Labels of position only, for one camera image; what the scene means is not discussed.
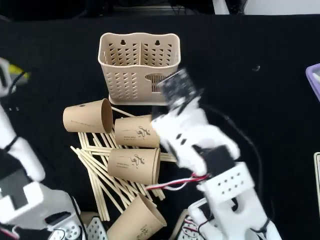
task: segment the black cable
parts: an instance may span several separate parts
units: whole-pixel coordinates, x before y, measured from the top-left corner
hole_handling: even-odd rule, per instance
[[[202,237],[204,240],[206,240],[206,238],[201,234],[200,232],[200,228],[205,225],[207,222],[209,222],[209,219],[207,219],[205,222],[201,223],[199,226],[198,226],[198,234],[200,235],[200,237]]]
[[[177,12],[176,12],[176,10],[174,9],[174,7],[171,6],[171,8],[172,8],[172,10],[173,10],[173,12],[174,12],[174,15],[178,15]]]
[[[13,139],[7,146],[4,147],[3,150],[5,150],[6,152],[9,152],[10,149],[12,148],[12,146],[13,146],[13,145],[16,143],[16,141],[18,140],[18,138],[19,138],[19,136],[16,135],[16,136],[14,137],[14,139]]]
[[[211,112],[217,114],[217,115],[220,115],[221,117],[224,118],[224,120],[226,120],[229,125],[231,125],[237,132],[239,135],[241,135],[241,137],[243,137],[247,142],[248,144],[252,147],[255,155],[256,155],[256,158],[258,160],[258,196],[260,198],[260,200],[262,201],[262,194],[263,194],[263,180],[264,180],[264,176],[263,176],[263,164],[262,164],[262,160],[261,160],[261,156],[259,154],[259,151],[256,147],[256,145],[252,142],[252,140],[243,132],[241,131],[237,125],[235,124],[235,122],[226,114],[224,114],[223,112],[221,112],[220,110],[214,108],[214,107],[211,107],[209,105],[203,105],[204,108],[210,110]]]
[[[85,240],[88,240],[88,234],[87,234],[87,231],[86,231],[86,228],[85,228],[85,225],[84,225],[84,222],[82,221],[81,219],[81,216],[80,216],[80,213],[78,211],[78,208],[77,208],[77,204],[75,202],[75,199],[68,193],[70,199],[71,199],[71,202],[72,202],[72,205],[74,207],[74,210],[75,210],[75,214],[76,216],[78,217],[79,221],[80,221],[80,224],[81,224],[81,227],[82,227],[82,231],[84,233],[84,237],[85,237]]]
[[[15,77],[15,79],[13,80],[11,86],[9,87],[8,96],[10,96],[10,95],[12,94],[12,91],[13,91],[13,89],[14,89],[14,86],[17,84],[17,82],[19,81],[19,79],[20,79],[23,75],[25,75],[25,74],[26,74],[26,72],[23,71],[23,72],[21,72],[18,76]]]

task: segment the red wire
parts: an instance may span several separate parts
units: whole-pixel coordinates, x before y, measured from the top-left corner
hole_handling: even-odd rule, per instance
[[[5,235],[9,236],[10,238],[13,238],[16,240],[18,239],[18,237],[16,235],[14,235],[13,233],[11,233],[9,230],[0,228],[0,231],[3,232]]]
[[[201,176],[201,177],[197,177],[197,178],[191,178],[191,179],[188,179],[188,180],[177,180],[175,182],[172,182],[172,183],[168,183],[168,184],[165,184],[165,185],[162,185],[162,186],[154,186],[154,187],[148,187],[147,189],[148,190],[152,190],[152,189],[163,189],[167,186],[170,186],[170,185],[175,185],[175,184],[184,184],[184,183],[190,183],[190,182],[199,182],[199,181],[202,181],[202,180],[205,180],[208,176],[205,175],[205,176]]]

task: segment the black tablecloth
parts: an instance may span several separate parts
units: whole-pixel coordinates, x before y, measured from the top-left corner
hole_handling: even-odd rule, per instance
[[[313,154],[320,150],[320,104],[305,70],[320,62],[319,21],[320,16],[309,15],[1,23],[0,57],[32,72],[30,83],[3,104],[13,109],[8,114],[17,133],[41,156],[46,171],[43,183],[75,196],[83,211],[96,210],[88,173],[69,148],[80,144],[75,133],[65,131],[63,110],[108,96],[97,60],[103,33],[175,33],[181,41],[181,65],[205,90],[202,102],[228,114],[260,151],[262,202],[283,239],[316,239],[320,235]],[[120,108],[136,115],[151,110],[149,106]],[[257,181],[258,162],[252,148],[221,117],[210,112],[207,116],[239,144],[241,160]],[[159,182],[189,174],[164,162]],[[168,227],[154,239],[168,238],[181,211],[203,197],[193,184],[165,195],[163,202],[156,203]],[[112,203],[107,204],[114,221],[119,214]],[[22,239],[34,239],[34,234],[23,234]]]

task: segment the utensil holder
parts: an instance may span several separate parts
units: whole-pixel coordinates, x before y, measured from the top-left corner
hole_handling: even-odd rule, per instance
[[[175,34],[105,33],[98,61],[114,105],[158,105],[165,99],[158,83],[178,69],[180,39]]]

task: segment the brown paper cup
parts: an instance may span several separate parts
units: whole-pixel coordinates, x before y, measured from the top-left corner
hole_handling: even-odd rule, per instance
[[[63,112],[63,125],[68,132],[109,133],[113,126],[110,102],[104,98],[69,106]]]
[[[115,141],[119,145],[159,148],[160,139],[151,125],[151,115],[115,120]]]
[[[158,182],[160,149],[112,149],[108,173],[112,177],[151,185]]]
[[[146,197],[139,194],[106,232],[108,240],[147,240],[167,222]]]

